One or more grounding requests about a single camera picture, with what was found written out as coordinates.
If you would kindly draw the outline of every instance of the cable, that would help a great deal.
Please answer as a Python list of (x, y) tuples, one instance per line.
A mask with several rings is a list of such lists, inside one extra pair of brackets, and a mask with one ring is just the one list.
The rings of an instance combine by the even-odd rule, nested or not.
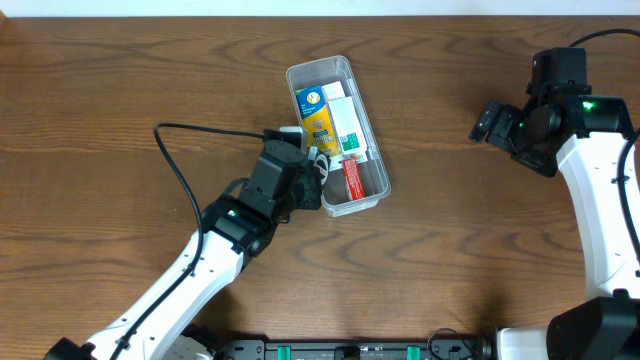
[(627, 157), (629, 156), (629, 151), (631, 151), (631, 147), (640, 137), (640, 129), (638, 129), (633, 136), (627, 141), (627, 144), (622, 148), (622, 152), (620, 153), (620, 159), (618, 160), (618, 177), (614, 179), (614, 181), (618, 184), (618, 194), (620, 195), (620, 205), (622, 206), (622, 215), (624, 216), (624, 222), (627, 224), (627, 230), (629, 231), (629, 237), (631, 238), (631, 243), (633, 244), (633, 250), (636, 252), (636, 258), (640, 263), (640, 241), (638, 240), (638, 233), (636, 232), (636, 228), (633, 225), (633, 219), (631, 218), (631, 210), (629, 209), (629, 199), (627, 199), (627, 189), (625, 187), (627, 181), (637, 181), (634, 179), (629, 179), (624, 175), (624, 166), (627, 161)]
[(171, 286), (169, 286), (167, 288), (167, 290), (165, 290), (162, 293), (162, 295), (160, 295), (156, 299), (156, 301), (154, 301), (153, 304), (151, 304), (147, 308), (147, 310), (145, 310), (142, 313), (142, 315), (140, 315), (140, 317), (133, 323), (133, 325), (131, 325), (131, 327), (124, 334), (124, 336), (122, 336), (120, 338), (120, 341), (118, 341), (118, 346), (113, 351), (113, 354), (111, 354), (110, 360), (116, 360), (118, 358), (118, 356), (120, 356), (120, 353), (122, 352), (122, 350), (129, 346), (129, 340), (136, 333), (136, 330), (140, 327), (140, 325), (142, 325), (142, 323), (147, 319), (147, 317), (149, 317), (149, 315), (151, 315), (151, 313), (160, 304), (162, 304), (162, 302), (173, 292), (173, 290), (175, 290), (184, 281), (184, 279), (187, 278), (187, 276), (189, 276), (191, 273), (193, 273), (193, 271), (196, 268), (196, 264), (198, 263), (198, 260), (200, 260), (200, 254), (202, 253), (202, 247), (204, 245), (204, 234), (203, 234), (203, 227), (202, 227), (202, 214), (200, 213), (200, 207), (198, 206), (198, 202), (196, 201), (196, 197), (195, 197), (195, 195), (193, 195), (193, 191), (191, 191), (191, 188), (189, 187), (189, 184), (187, 183), (187, 180), (184, 178), (184, 176), (180, 172), (180, 169), (178, 169), (178, 166), (173, 161), (173, 159), (171, 158), (171, 155), (169, 154), (169, 151), (167, 150), (167, 148), (164, 146), (164, 143), (162, 142), (162, 138), (160, 137), (160, 133), (159, 133), (159, 130), (162, 127), (204, 131), (204, 132), (210, 132), (210, 133), (216, 133), (216, 134), (225, 134), (225, 135), (250, 136), (250, 137), (255, 137), (255, 138), (259, 138), (259, 139), (263, 139), (264, 138), (262, 135), (255, 134), (255, 133), (249, 133), (249, 132), (243, 132), (243, 131), (213, 129), (213, 128), (207, 128), (207, 127), (202, 127), (202, 126), (186, 125), (186, 124), (159, 123), (159, 124), (157, 124), (155, 126), (155, 128), (153, 129), (153, 135), (156, 138), (156, 143), (158, 143), (158, 147), (160, 148), (160, 151), (162, 152), (162, 155), (164, 155), (164, 158), (167, 160), (167, 163), (169, 163), (169, 166), (171, 167), (171, 170), (173, 170), (173, 172), (176, 174), (176, 177), (180, 181), (180, 184), (184, 188), (184, 191), (187, 193), (187, 197), (189, 197), (189, 202), (191, 202), (191, 206), (193, 207), (193, 211), (194, 211), (194, 213), (196, 215), (196, 220), (198, 222), (198, 246), (197, 246), (196, 252), (195, 252), (195, 254), (193, 256), (193, 260), (191, 260), (191, 263), (187, 266), (185, 271), (182, 272), (180, 277), (178, 277), (176, 279), (176, 281), (173, 284), (171, 284)]
[(639, 36), (640, 37), (640, 31), (638, 30), (632, 30), (632, 29), (609, 29), (609, 30), (602, 30), (602, 31), (598, 31), (598, 32), (594, 32), (593, 34), (587, 35), (585, 37), (582, 37), (574, 42), (572, 42), (569, 47), (576, 47), (580, 44), (582, 44), (583, 42), (587, 41), (587, 40), (591, 40), (593, 38), (597, 38), (600, 36), (604, 36), (604, 35), (610, 35), (610, 34), (628, 34), (628, 35), (635, 35), (635, 36)]
[(429, 352), (431, 353), (431, 355), (436, 358), (436, 360), (444, 360), (443, 358), (441, 358), (440, 356), (438, 356), (438, 354), (435, 353), (435, 351), (433, 351), (433, 349), (431, 349), (431, 340), (433, 339), (434, 336), (436, 336), (439, 332), (442, 331), (449, 331), (452, 332), (453, 334), (455, 334), (455, 336), (458, 337), (458, 340), (460, 340), (460, 342), (462, 343), (462, 345), (464, 345), (464, 347), (467, 348), (467, 350), (469, 350), (469, 352), (471, 353), (470, 358), (473, 357), (473, 347), (469, 346), (464, 339), (462, 338), (462, 336), (460, 334), (458, 334), (457, 331), (451, 329), (451, 328), (440, 328), (438, 330), (436, 330), (433, 334), (431, 334), (431, 336), (429, 336), (429, 340), (427, 340), (427, 350), (429, 350)]

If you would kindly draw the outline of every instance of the white backdrop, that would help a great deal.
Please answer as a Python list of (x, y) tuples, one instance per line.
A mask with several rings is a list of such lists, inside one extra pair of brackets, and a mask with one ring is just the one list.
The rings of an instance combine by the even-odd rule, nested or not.
[(640, 0), (0, 0), (25, 16), (638, 15)]

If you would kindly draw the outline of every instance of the red package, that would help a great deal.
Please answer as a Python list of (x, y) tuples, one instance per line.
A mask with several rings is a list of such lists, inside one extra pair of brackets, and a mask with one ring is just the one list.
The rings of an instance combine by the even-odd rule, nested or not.
[(364, 188), (362, 187), (362, 179), (360, 178), (360, 170), (358, 170), (358, 162), (354, 159), (342, 161), (342, 171), (347, 179), (347, 195), (349, 200), (360, 200), (365, 197)]

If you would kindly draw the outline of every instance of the green light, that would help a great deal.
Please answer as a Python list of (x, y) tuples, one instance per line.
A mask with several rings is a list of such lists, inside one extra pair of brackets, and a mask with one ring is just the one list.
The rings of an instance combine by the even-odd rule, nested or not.
[(586, 110), (586, 111), (591, 111), (591, 109), (593, 109), (594, 107), (596, 107), (596, 103), (592, 103), (589, 101), (583, 101), (582, 102), (582, 107)]

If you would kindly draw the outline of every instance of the gray plastic container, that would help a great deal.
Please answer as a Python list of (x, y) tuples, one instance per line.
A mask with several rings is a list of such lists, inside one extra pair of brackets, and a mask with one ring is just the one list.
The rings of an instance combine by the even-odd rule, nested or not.
[(298, 115), (298, 122), (302, 126), (302, 117), (300, 116), (295, 91), (336, 81), (340, 81), (342, 84), (345, 96), (353, 98), (356, 114), (367, 140), (367, 157), (369, 161), (358, 164), (360, 176), (362, 177), (362, 186), (367, 195), (360, 200), (349, 201), (346, 179), (342, 169), (329, 173), (329, 178), (323, 186), (322, 193), (322, 205), (329, 216), (342, 216), (374, 207), (380, 199), (389, 196), (389, 193), (391, 193), (387, 170), (382, 162), (380, 151), (378, 151), (378, 144), (376, 144), (376, 138), (369, 124), (369, 118), (347, 58), (344, 56), (332, 56), (295, 65), (287, 70), (287, 82), (293, 99), (293, 107)]

